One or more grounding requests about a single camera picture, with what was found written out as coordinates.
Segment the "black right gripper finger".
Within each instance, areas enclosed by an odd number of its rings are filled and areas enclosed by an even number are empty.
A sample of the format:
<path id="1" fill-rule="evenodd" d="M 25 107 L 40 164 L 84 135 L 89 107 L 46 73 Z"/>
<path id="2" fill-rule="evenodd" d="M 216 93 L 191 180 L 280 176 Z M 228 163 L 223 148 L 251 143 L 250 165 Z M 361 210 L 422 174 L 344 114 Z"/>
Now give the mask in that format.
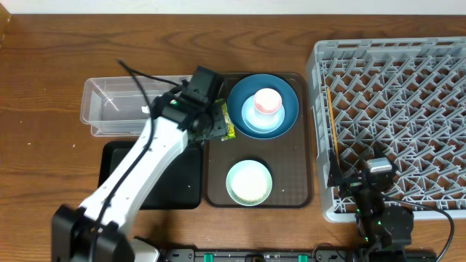
<path id="1" fill-rule="evenodd" d="M 328 171 L 328 187 L 340 186 L 343 183 L 343 175 L 339 166 L 339 161 L 333 150 L 328 152 L 329 155 L 329 171 Z"/>
<path id="2" fill-rule="evenodd" d="M 386 157 L 384 153 L 385 146 L 382 143 L 374 142 L 374 143 L 356 143 L 355 152 L 357 153 L 357 164 L 361 164 L 364 161 L 369 159 L 377 159 Z"/>

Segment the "yellow green snack wrapper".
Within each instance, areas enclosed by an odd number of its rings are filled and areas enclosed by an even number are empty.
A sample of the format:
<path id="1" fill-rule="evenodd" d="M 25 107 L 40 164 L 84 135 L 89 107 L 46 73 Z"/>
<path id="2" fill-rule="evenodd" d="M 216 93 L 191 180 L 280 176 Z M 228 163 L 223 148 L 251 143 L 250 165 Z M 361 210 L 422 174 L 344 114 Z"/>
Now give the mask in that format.
<path id="1" fill-rule="evenodd" d="M 229 117 L 226 101 L 223 98 L 218 99 L 216 100 L 216 104 L 220 105 L 222 114 L 224 115 L 225 124 L 226 124 L 226 134 L 225 136 L 221 138 L 221 140 L 225 141 L 225 140 L 235 139 L 236 138 L 235 128 L 234 128 L 234 124 L 232 123 Z"/>

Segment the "green bowl with rice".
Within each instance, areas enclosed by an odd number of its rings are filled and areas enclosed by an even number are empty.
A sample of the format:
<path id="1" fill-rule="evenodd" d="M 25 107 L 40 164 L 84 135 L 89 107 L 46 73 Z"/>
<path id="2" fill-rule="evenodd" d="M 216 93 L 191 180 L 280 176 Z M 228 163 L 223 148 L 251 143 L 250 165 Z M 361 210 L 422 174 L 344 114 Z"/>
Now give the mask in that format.
<path id="1" fill-rule="evenodd" d="M 226 176 L 226 190 L 237 204 L 253 207 L 263 203 L 272 192 L 272 174 L 262 163 L 243 160 L 234 164 Z"/>

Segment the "white tissue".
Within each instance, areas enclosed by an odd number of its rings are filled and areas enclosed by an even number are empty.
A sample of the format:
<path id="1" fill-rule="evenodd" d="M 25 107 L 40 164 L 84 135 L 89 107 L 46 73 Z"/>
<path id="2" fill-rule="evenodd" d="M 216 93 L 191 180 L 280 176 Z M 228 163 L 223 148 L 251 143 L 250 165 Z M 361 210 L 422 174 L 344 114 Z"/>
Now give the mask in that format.
<path id="1" fill-rule="evenodd" d="M 145 114 L 149 114 L 150 113 L 150 110 L 149 110 L 149 107 L 148 106 L 142 106 L 141 107 L 141 111 Z"/>

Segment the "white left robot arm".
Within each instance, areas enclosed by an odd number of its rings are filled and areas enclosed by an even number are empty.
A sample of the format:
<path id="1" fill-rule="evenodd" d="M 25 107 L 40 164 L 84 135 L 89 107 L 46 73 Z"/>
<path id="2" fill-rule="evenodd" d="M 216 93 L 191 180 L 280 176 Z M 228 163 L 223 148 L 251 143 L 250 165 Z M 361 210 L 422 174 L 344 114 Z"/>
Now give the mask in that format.
<path id="1" fill-rule="evenodd" d="M 62 205 L 52 217 L 52 261 L 158 261 L 159 250 L 129 239 L 135 218 L 163 172 L 190 140 L 228 132 L 223 100 L 195 103 L 169 92 L 154 99 L 133 147 L 78 208 Z"/>

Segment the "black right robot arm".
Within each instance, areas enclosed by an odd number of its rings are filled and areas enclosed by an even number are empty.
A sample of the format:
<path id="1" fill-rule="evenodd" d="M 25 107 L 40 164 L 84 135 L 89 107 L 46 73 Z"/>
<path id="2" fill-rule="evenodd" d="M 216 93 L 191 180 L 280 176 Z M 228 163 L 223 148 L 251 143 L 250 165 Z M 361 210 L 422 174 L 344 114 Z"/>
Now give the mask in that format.
<path id="1" fill-rule="evenodd" d="M 363 169 L 343 175 L 336 153 L 329 152 L 327 185 L 337 187 L 341 198 L 352 197 L 356 204 L 356 224 L 364 245 L 347 255 L 346 261 L 406 261 L 404 247 L 411 244 L 414 214 L 403 206 L 388 207 L 383 192 L 394 183 L 398 167 L 378 146 L 374 158 Z"/>

